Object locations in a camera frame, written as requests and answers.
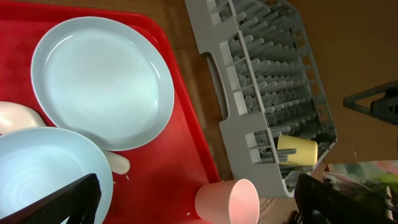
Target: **yellow cup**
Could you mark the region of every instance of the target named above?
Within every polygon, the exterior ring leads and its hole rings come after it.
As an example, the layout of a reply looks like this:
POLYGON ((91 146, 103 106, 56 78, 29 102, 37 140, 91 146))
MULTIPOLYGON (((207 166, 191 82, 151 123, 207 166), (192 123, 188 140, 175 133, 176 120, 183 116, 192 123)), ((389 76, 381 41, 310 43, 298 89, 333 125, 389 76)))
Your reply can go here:
POLYGON ((295 154, 288 155, 287 162, 282 165, 314 166, 318 160, 318 144, 315 141, 281 135, 278 139, 277 150, 296 149, 295 154))

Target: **light blue plate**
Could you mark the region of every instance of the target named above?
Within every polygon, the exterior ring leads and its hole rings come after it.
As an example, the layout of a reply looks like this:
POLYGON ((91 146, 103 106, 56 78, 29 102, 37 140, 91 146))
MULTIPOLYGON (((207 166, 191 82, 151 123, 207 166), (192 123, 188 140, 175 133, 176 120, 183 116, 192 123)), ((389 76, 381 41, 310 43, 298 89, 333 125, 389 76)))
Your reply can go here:
POLYGON ((52 122, 101 149, 147 144, 172 114, 174 86, 163 57, 140 33, 111 19, 56 25, 38 43, 31 74, 52 122))
POLYGON ((90 173, 97 175, 101 187, 95 216, 99 224, 111 204, 113 178, 98 146, 61 128, 30 128, 0 136, 0 219, 90 173))

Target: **plastic cup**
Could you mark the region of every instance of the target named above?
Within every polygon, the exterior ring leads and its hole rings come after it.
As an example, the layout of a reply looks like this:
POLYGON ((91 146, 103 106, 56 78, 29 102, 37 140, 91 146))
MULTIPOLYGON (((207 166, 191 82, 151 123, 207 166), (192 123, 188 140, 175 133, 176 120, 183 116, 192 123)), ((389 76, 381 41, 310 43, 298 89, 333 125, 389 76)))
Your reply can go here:
POLYGON ((281 135, 277 149, 297 150, 295 154, 287 155, 287 162, 280 162, 282 165, 314 166, 318 161, 318 144, 315 141, 281 135))
POLYGON ((216 224, 256 224, 260 202, 250 181, 230 180, 202 186, 195 209, 200 218, 216 224))

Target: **dish rack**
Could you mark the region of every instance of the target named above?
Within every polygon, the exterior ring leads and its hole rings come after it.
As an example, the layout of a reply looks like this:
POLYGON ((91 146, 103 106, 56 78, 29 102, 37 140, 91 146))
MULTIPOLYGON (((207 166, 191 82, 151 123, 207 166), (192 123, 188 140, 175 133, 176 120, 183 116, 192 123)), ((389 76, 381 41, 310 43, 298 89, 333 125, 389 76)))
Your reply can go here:
POLYGON ((281 134, 318 143, 318 163, 337 142, 333 118, 299 12, 284 0, 185 0, 199 53, 223 112, 220 129, 235 179, 260 197, 293 197, 301 173, 279 164, 281 134), (264 159, 265 154, 272 159, 264 159))

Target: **wooden surface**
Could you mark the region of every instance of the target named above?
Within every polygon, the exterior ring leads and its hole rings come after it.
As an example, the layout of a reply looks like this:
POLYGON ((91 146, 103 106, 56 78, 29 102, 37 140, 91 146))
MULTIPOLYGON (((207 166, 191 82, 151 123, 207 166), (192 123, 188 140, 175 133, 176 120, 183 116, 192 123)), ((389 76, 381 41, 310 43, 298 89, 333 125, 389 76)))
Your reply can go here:
MULTIPOLYGON (((155 20, 169 38, 221 179, 233 178, 218 126, 222 118, 210 71, 205 57, 198 53, 183 0, 30 0, 29 2, 135 12, 155 20)), ((260 203, 259 223, 264 224, 284 223, 291 211, 297 209, 293 198, 262 198, 260 203)))
POLYGON ((302 16, 336 125, 327 163, 398 159, 398 126, 343 107, 345 96, 398 79, 398 1, 290 2, 302 16))

